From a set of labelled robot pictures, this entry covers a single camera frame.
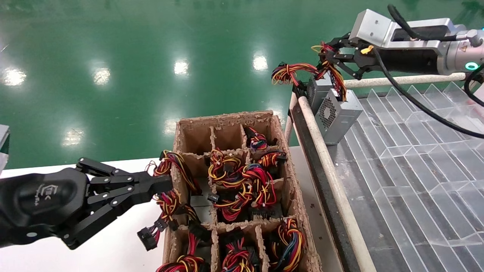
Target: computer power supply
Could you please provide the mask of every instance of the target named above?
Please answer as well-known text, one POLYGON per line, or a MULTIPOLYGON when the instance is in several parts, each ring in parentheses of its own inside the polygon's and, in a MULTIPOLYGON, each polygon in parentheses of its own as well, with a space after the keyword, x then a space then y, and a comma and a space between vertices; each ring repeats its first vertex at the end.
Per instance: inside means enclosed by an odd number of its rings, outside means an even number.
POLYGON ((338 144, 363 112, 360 101, 352 90, 347 90, 346 97, 346 102, 338 101, 335 90, 332 89, 316 113, 316 123, 327 145, 338 144))
POLYGON ((332 88, 333 84, 329 75, 319 80, 315 80, 314 77, 309 79, 306 89, 307 101, 314 115, 316 115, 321 103, 323 103, 324 98, 326 98, 326 95, 332 88))

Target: silver robotic arm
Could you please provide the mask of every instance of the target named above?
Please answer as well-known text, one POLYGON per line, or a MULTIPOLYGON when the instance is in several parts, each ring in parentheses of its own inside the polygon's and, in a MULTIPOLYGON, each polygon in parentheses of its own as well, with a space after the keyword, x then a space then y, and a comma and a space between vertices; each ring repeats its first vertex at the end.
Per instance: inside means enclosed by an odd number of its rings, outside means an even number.
POLYGON ((394 7, 389 11, 397 22, 365 10, 349 34, 350 42, 378 48, 389 70, 450 75, 476 70, 483 63, 483 30, 467 30, 449 18, 406 22, 394 7))

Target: black connector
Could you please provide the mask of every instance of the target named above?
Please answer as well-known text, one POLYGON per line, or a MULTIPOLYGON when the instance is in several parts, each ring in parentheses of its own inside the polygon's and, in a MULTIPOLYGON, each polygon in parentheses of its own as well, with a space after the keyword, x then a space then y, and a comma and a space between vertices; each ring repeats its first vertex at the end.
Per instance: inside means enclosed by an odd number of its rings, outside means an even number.
POLYGON ((203 262, 198 270, 200 272, 210 272, 210 264, 208 262, 203 262))
POLYGON ((256 249, 253 246, 247 246, 245 248, 249 252, 248 260, 250 260, 250 263, 255 268, 260 267, 260 259, 259 259, 259 256, 257 255, 256 249))
POLYGON ((219 198, 220 198, 220 196, 216 195, 214 193, 209 193, 209 195, 207 196, 207 199, 210 200, 213 203, 217 203, 219 198))
POLYGON ((173 231, 177 230, 178 229, 178 222, 177 222, 177 220, 176 219, 173 219, 172 221, 168 221, 168 226, 173 231))
POLYGON ((234 166, 230 164, 224 164, 224 171, 227 173, 233 173, 234 172, 234 166))
POLYGON ((186 204, 181 204, 175 210, 175 213, 174 214, 179 215, 179 214, 186 214, 186 213, 188 213, 188 211, 186 210, 186 204))
POLYGON ((203 157, 203 161, 205 162, 205 165, 207 167, 210 167, 210 157, 207 157, 207 156, 203 157))
POLYGON ((163 219, 158 218, 158 220, 154 222, 154 226, 158 228, 159 232, 163 232, 165 228, 168 227, 168 224, 163 219))
POLYGON ((244 127, 243 131, 245 132, 245 135, 247 136, 247 142, 250 145, 250 139, 254 138, 256 134, 249 127, 244 127))
POLYGON ((195 237, 204 242, 210 242, 210 240, 212 240, 212 233, 199 222, 190 221, 188 223, 188 230, 195 235, 195 237))
POLYGON ((237 242, 242 238, 243 238, 243 231, 241 230, 240 227, 236 227, 232 231, 219 235, 220 243, 223 245, 227 245, 230 243, 235 244, 235 242, 237 242))
POLYGON ((279 155, 275 158, 278 162, 285 163, 287 161, 287 157, 283 155, 279 155))
POLYGON ((147 228, 142 228, 140 231, 138 231, 137 235, 143 243, 143 246, 145 246, 146 251, 150 251, 158 246, 153 235, 151 235, 147 228))

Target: wire harness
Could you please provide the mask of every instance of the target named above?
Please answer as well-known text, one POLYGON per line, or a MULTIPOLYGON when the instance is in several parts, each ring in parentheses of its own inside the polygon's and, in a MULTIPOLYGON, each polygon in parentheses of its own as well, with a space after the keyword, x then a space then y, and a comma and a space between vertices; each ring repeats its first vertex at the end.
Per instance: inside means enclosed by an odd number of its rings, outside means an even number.
POLYGON ((304 235, 295 219, 287 218, 271 233, 269 271, 292 272, 298 267, 304 244, 304 235))

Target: black cable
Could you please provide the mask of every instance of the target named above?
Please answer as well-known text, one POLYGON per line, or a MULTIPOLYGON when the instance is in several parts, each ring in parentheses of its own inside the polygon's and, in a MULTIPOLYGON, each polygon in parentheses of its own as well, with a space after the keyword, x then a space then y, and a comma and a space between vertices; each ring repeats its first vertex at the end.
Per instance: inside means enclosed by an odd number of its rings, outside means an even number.
POLYGON ((467 94, 467 96, 470 99, 472 99, 474 102, 484 107, 484 102, 479 98, 477 98, 472 92, 470 92, 470 88, 469 88, 470 81, 473 80, 482 69, 484 69, 484 64, 481 64, 479 68, 477 68, 476 70, 472 71, 472 73, 470 73, 470 75, 466 79, 466 82, 464 83, 464 92, 467 94))
POLYGON ((413 39, 419 39, 422 41, 441 41, 441 42, 453 42, 457 41, 457 36, 452 35, 452 36, 439 36, 439 37, 433 37, 433 36, 423 36, 417 32, 415 32, 407 23, 407 21, 401 16, 401 14, 398 12, 398 10, 395 8, 394 5, 389 4, 388 5, 388 12, 392 16, 392 18, 395 20, 395 22, 403 29, 405 32, 413 39))
POLYGON ((398 82, 395 81, 395 79, 390 74, 390 72, 388 72, 387 68, 385 67, 385 64, 381 60, 381 56, 380 56, 380 53, 378 52, 378 50, 376 48, 373 48, 372 52, 375 54, 375 57, 377 58, 377 61, 379 62, 380 66, 381 66, 382 72, 385 74, 385 76, 390 81, 390 83, 395 87, 395 89, 397 89, 400 93, 402 93, 405 97, 407 97, 407 99, 409 99, 410 102, 412 102, 414 105, 416 105, 417 108, 419 108, 420 110, 422 110, 426 114, 430 115, 430 117, 434 118, 435 120, 439 121, 440 123, 452 128, 454 130, 457 130, 457 131, 464 133, 464 134, 467 134, 469 136, 484 139, 484 134, 480 134, 480 133, 465 129, 465 128, 460 127, 460 126, 458 126, 458 125, 456 125, 452 122, 449 122, 447 119, 443 118, 442 116, 434 113, 433 111, 431 111, 430 109, 425 107, 417 99, 415 99, 413 96, 411 96, 406 90, 404 90, 402 88, 402 86, 400 84, 398 84, 398 82))

